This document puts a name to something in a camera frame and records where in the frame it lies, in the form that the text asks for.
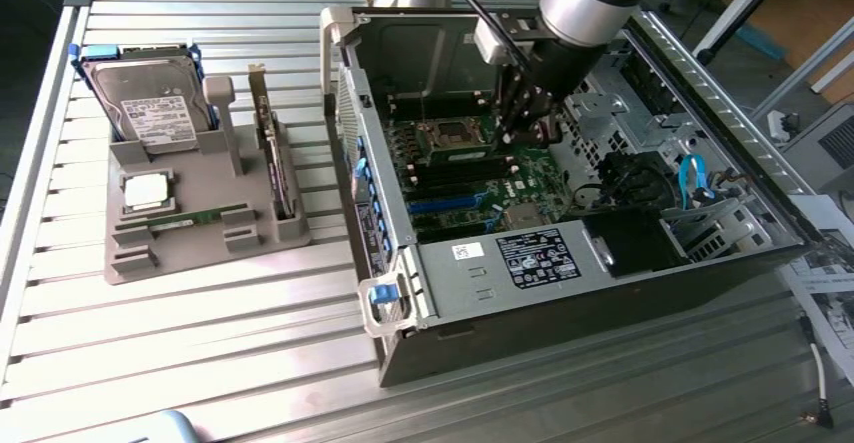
hard drive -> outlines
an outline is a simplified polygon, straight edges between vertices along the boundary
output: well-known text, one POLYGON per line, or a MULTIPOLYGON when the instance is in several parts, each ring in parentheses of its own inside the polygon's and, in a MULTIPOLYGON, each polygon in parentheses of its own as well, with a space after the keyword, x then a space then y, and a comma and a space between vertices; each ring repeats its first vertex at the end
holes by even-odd
POLYGON ((216 129, 199 59, 192 47, 120 50, 116 45, 88 46, 72 59, 107 112, 115 141, 139 140, 150 154, 170 153, 196 148, 196 133, 216 129))

motherboard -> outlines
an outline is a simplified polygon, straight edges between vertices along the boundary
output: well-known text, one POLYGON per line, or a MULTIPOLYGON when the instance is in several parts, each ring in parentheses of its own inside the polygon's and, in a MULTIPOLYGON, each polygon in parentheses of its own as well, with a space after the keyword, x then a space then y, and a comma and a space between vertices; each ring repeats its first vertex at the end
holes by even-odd
POLYGON ((498 153, 491 116, 394 121, 385 128, 422 243, 557 222, 570 192, 549 150, 498 153))

blue ram slot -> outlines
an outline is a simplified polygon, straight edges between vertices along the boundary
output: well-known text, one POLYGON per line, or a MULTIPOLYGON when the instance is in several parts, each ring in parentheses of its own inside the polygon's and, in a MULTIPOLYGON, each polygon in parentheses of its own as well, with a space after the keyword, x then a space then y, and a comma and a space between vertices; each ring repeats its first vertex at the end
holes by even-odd
POLYGON ((477 208, 486 193, 478 193, 474 196, 461 196, 450 200, 418 201, 410 203, 410 213, 419 215, 422 213, 435 213, 437 211, 458 210, 461 208, 477 208))

aluminum table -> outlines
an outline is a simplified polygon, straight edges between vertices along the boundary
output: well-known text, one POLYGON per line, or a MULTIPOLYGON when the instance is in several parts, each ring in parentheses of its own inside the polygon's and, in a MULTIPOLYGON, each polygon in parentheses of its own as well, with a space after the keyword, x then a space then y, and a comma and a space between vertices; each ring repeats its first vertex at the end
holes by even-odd
POLYGON ((378 387, 322 115, 330 4, 360 3, 67 0, 0 231, 0 440, 116 441, 175 408, 204 441, 850 441, 854 391, 834 371, 840 430, 798 422, 816 368, 771 276, 691 312, 378 387), (66 47, 188 38, 207 74, 235 79, 239 124, 251 122, 247 64, 267 66, 314 243, 110 286, 108 122, 66 47))

paper document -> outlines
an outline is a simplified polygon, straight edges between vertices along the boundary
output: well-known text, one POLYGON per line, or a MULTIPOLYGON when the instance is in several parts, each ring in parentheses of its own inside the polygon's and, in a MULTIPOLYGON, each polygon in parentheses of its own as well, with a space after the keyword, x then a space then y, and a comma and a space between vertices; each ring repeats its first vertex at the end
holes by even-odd
POLYGON ((854 224, 829 196, 793 202, 829 244, 778 269, 810 316, 828 353, 854 384, 854 224))

